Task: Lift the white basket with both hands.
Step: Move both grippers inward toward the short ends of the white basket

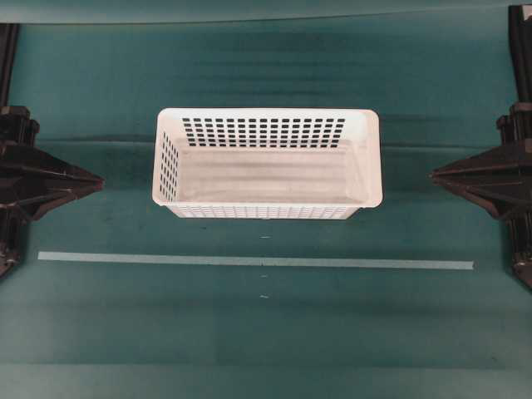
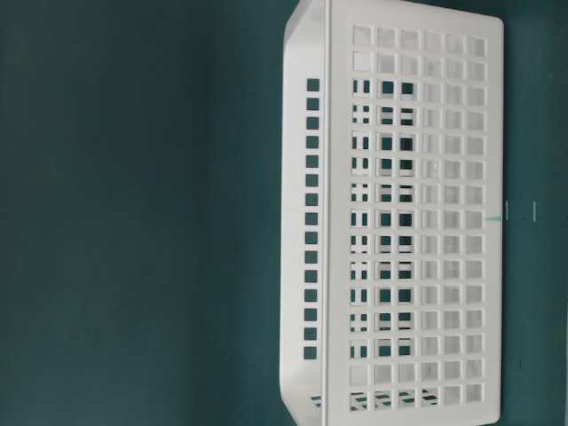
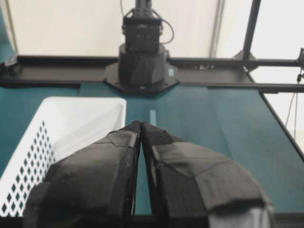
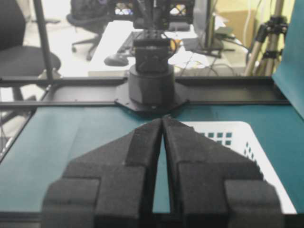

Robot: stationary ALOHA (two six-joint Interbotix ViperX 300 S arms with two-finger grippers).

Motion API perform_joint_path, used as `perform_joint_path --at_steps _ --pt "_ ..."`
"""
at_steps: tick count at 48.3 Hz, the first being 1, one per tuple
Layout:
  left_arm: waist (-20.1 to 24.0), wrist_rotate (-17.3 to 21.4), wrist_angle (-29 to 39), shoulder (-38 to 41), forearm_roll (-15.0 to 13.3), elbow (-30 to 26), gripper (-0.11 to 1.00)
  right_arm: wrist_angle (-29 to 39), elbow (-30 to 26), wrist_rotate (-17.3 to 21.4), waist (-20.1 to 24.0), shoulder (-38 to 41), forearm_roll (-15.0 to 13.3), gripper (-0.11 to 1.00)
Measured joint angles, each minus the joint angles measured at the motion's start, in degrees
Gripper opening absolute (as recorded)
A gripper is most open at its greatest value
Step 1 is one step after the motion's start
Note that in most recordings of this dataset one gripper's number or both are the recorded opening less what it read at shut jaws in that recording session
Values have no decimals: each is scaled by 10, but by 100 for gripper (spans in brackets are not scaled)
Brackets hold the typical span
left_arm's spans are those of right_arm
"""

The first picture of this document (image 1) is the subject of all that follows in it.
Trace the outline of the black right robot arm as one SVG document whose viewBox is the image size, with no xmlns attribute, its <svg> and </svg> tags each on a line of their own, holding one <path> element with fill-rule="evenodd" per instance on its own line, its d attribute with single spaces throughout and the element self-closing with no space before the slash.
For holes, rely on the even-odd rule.
<svg viewBox="0 0 532 399">
<path fill-rule="evenodd" d="M 531 6 L 510 6 L 508 21 L 519 100 L 496 121 L 501 145 L 430 174 L 434 184 L 499 220 L 531 211 Z"/>
</svg>

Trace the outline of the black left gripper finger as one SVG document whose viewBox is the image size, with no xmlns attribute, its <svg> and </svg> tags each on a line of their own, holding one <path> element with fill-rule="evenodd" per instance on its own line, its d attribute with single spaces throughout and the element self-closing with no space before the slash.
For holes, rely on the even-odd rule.
<svg viewBox="0 0 532 399">
<path fill-rule="evenodd" d="M 33 222 L 45 214 L 103 190 L 103 182 L 56 182 L 47 185 L 38 182 L 1 183 L 1 226 L 9 221 Z"/>
<path fill-rule="evenodd" d="M 96 184 L 103 184 L 105 181 L 81 167 L 27 145 L 1 145 L 1 170 L 48 179 L 87 181 Z"/>
</svg>

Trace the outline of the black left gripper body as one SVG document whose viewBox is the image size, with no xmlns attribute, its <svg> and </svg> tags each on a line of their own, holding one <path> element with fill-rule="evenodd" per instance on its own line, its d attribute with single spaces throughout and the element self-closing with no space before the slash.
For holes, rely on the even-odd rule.
<svg viewBox="0 0 532 399">
<path fill-rule="evenodd" d="M 1 142 L 35 145 L 40 125 L 25 106 L 1 107 Z"/>
</svg>

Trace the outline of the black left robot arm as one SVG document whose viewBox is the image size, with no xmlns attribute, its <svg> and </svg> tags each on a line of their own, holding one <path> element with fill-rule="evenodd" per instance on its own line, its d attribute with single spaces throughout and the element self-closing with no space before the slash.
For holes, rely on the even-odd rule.
<svg viewBox="0 0 532 399">
<path fill-rule="evenodd" d="M 103 190 L 104 179 L 36 147 L 40 125 L 7 103 L 19 26 L 1 25 L 1 226 L 32 222 Z"/>
</svg>

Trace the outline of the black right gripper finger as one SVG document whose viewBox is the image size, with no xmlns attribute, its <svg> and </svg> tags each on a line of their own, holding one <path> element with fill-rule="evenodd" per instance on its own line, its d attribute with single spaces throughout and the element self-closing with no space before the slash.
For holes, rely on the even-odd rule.
<svg viewBox="0 0 532 399">
<path fill-rule="evenodd" d="M 469 158 L 453 161 L 448 165 L 433 170 L 430 177 L 435 179 L 448 175 L 513 170 L 522 166 L 531 166 L 531 144 L 509 143 Z"/>
<path fill-rule="evenodd" d="M 487 183 L 478 178 L 433 178 L 441 188 L 483 208 L 498 220 L 516 218 L 531 211 L 531 186 L 523 182 L 507 181 Z"/>
</svg>

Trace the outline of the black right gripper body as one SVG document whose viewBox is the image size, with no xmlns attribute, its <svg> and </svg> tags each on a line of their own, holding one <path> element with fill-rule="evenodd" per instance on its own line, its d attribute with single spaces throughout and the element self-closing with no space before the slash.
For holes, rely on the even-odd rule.
<svg viewBox="0 0 532 399">
<path fill-rule="evenodd" d="M 508 115 L 497 119 L 496 128 L 502 145 L 531 138 L 531 112 L 531 102 L 516 102 L 510 107 Z"/>
</svg>

